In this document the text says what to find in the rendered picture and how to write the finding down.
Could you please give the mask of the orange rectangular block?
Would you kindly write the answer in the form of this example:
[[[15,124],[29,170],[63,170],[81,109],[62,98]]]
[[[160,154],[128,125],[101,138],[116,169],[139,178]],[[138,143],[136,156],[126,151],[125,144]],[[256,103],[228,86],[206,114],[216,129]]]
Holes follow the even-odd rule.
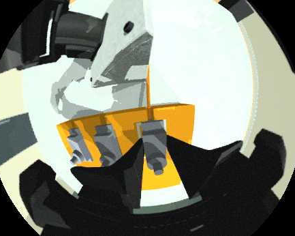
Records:
[[[164,120],[166,135],[191,143],[195,119],[195,105],[164,104],[151,106],[153,120]],[[67,148],[72,165],[103,167],[114,164],[142,138],[141,121],[148,121],[147,107],[98,113],[73,118],[57,124],[62,142]],[[155,175],[149,170],[144,156],[142,190],[168,188],[182,179],[166,150],[167,166],[164,173]]]

